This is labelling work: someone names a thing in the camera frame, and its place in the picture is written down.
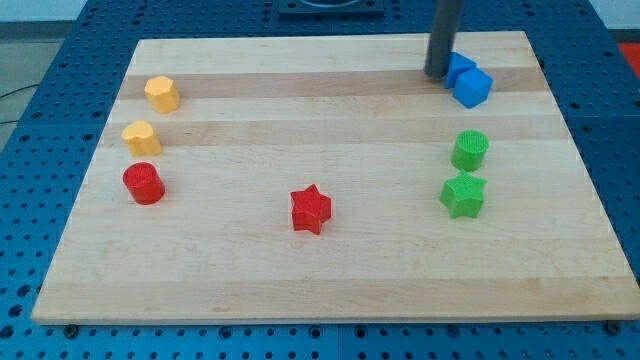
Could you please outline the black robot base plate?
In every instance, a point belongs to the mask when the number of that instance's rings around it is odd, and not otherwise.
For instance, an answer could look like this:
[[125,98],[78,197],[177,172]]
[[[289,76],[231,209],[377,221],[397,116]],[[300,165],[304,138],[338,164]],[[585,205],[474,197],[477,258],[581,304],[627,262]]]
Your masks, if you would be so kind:
[[278,15],[299,16],[380,15],[385,0],[278,0]]

